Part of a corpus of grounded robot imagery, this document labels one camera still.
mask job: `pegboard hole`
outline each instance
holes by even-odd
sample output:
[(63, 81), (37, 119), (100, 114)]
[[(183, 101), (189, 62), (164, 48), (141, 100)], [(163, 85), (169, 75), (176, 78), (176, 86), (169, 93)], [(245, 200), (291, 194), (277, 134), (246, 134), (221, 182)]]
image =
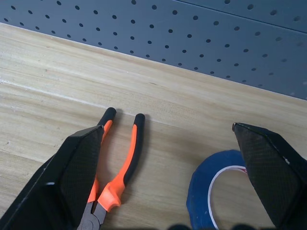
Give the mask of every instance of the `pegboard hole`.
[(271, 11), (271, 13), (270, 13), (270, 15), (272, 15), (272, 16), (274, 16), (274, 15), (276, 15), (277, 14), (277, 11), (276, 10), (273, 10), (273, 11)]
[(293, 21), (295, 21), (295, 22), (298, 22), (299, 20), (301, 20), (301, 17), (300, 17), (300, 16), (296, 16), (296, 17), (293, 19)]

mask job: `wooden table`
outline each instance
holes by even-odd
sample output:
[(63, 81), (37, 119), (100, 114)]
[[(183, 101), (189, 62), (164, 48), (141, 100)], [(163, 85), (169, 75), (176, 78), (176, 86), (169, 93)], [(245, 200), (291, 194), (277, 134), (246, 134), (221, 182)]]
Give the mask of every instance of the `wooden table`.
[[(208, 156), (237, 149), (233, 122), (281, 134), (307, 157), (307, 102), (0, 23), (0, 213), (70, 134), (119, 113), (102, 147), (106, 183), (128, 153), (134, 115), (147, 117), (141, 162), (108, 227), (189, 225), (191, 176)], [(225, 172), (212, 203), (219, 226), (271, 226), (243, 173)]]

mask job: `blue tape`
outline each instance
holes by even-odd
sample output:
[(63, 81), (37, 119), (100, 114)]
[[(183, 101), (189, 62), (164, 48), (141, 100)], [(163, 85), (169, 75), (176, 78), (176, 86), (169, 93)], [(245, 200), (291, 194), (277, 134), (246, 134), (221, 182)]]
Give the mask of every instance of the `blue tape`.
[(211, 190), (215, 179), (224, 171), (239, 170), (246, 173), (245, 162), (237, 150), (213, 154), (198, 166), (192, 175), (187, 208), (193, 229), (218, 229), (211, 210)]

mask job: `tape roll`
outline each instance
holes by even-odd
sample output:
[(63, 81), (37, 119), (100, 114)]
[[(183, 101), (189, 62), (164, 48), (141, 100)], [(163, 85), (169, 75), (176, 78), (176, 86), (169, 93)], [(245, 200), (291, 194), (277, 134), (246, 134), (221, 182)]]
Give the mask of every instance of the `tape roll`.
[(187, 208), (193, 229), (218, 229), (211, 209), (211, 190), (215, 179), (224, 171), (247, 173), (245, 162), (237, 150), (213, 154), (193, 173), (187, 198)]

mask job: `pliers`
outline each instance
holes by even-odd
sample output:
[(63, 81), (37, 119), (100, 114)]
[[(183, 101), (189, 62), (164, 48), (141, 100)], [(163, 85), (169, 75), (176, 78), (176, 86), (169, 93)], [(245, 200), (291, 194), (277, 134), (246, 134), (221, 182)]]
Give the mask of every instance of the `pliers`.
[[(99, 121), (99, 126), (104, 126), (102, 141), (113, 124), (116, 110), (108, 108)], [(138, 164), (143, 145), (145, 116), (137, 114), (132, 127), (132, 136), (128, 156), (117, 176), (109, 182), (98, 196), (99, 183), (97, 175), (88, 197), (88, 201), (77, 230), (98, 230), (103, 224), (106, 212), (115, 206), (120, 206), (120, 197), (132, 177)]]

